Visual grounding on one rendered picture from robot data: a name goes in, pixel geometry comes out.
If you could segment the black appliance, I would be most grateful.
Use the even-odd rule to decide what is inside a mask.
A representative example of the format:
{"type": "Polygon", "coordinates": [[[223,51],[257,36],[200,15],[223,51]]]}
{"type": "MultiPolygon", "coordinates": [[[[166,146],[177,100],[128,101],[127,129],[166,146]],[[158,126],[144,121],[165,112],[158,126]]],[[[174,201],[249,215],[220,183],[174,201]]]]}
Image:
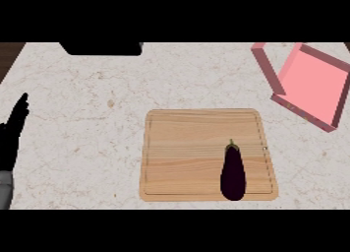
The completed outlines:
{"type": "Polygon", "coordinates": [[[71,55],[138,56],[141,53],[138,42],[62,42],[60,45],[71,55]]]}

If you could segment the wooden cutting board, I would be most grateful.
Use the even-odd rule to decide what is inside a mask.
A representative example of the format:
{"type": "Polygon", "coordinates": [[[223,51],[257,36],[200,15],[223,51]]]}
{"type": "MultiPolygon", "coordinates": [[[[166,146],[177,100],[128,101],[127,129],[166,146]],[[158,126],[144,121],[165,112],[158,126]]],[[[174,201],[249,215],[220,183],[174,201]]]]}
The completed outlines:
{"type": "Polygon", "coordinates": [[[252,108],[153,109],[144,118],[138,196],[144,201],[221,201],[228,144],[240,148],[246,201],[279,196],[259,113],[252,108]]]}

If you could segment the pink open cardboard box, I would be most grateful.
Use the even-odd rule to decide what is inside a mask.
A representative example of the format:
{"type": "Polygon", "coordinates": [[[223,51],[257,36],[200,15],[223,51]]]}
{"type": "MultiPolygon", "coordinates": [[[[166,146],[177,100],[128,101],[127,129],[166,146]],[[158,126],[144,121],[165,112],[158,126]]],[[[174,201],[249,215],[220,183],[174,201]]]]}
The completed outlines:
{"type": "Polygon", "coordinates": [[[270,84],[271,100],[324,132],[338,128],[350,91],[350,64],[296,42],[280,72],[255,42],[251,52],[270,84]]]}

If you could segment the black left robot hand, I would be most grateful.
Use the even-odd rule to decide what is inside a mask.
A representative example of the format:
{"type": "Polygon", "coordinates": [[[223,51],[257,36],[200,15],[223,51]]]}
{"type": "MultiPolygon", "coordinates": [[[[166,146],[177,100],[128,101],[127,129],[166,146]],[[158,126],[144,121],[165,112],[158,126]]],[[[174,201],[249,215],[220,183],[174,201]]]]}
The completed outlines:
{"type": "Polygon", "coordinates": [[[28,94],[22,94],[7,122],[0,124],[0,171],[11,171],[16,164],[19,138],[29,114],[28,94]]]}

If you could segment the dark purple eggplant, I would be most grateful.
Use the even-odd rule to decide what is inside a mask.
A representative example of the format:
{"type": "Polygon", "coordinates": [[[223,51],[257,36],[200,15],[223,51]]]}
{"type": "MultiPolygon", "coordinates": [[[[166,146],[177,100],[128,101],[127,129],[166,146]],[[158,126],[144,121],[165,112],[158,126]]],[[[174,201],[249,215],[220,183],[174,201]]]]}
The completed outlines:
{"type": "Polygon", "coordinates": [[[245,195],[246,177],[239,147],[233,140],[224,148],[224,162],[220,174],[220,191],[230,201],[239,201],[245,195]]]}

